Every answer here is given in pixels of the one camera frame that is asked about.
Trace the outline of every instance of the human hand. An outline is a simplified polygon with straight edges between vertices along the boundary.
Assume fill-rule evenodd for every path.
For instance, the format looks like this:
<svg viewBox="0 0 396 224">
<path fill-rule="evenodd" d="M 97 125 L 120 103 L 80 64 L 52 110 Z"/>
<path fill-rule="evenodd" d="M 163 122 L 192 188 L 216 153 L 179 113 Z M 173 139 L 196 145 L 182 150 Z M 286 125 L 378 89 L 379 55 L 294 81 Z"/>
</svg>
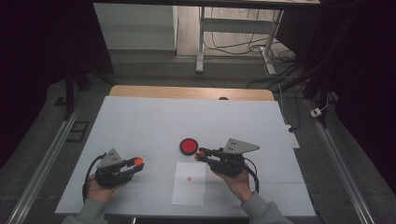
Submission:
<svg viewBox="0 0 396 224">
<path fill-rule="evenodd" d="M 230 191 L 242 202 L 247 202 L 253 195 L 250 191 L 248 172 L 244 169 L 242 173 L 236 176 L 227 176 L 218 172 L 213 172 L 221 177 L 227 184 Z"/>
<path fill-rule="evenodd" d="M 96 200 L 100 203 L 108 203 L 110 202 L 113 193 L 124 185 L 125 184 L 119 185 L 112 189 L 103 188 L 98 184 L 98 182 L 96 182 L 95 175 L 90 175 L 89 181 L 87 183 L 87 198 Z"/>
</svg>

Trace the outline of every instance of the sleeve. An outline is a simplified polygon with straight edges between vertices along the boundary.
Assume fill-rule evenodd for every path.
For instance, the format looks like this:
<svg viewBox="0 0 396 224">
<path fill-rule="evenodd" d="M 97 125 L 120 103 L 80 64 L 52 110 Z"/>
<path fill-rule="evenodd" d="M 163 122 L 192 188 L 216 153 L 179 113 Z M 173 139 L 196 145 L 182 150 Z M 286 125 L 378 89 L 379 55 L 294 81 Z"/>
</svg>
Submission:
<svg viewBox="0 0 396 224">
<path fill-rule="evenodd" d="M 244 211 L 249 216 L 250 224 L 291 224 L 279 211 L 276 203 L 267 203 L 257 192 L 245 203 L 241 204 Z"/>
<path fill-rule="evenodd" d="M 105 220 L 106 205 L 87 199 L 76 217 L 67 217 L 63 224 L 107 224 Z"/>
</svg>

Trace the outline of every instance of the wall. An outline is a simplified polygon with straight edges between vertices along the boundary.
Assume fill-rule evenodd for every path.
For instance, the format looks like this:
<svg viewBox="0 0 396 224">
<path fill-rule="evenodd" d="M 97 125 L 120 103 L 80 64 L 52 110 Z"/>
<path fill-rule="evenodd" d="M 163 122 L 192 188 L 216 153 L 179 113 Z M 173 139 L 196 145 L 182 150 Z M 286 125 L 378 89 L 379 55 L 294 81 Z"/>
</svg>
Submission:
<svg viewBox="0 0 396 224">
<path fill-rule="evenodd" d="M 177 7 L 94 4 L 108 49 L 175 50 Z"/>
</svg>

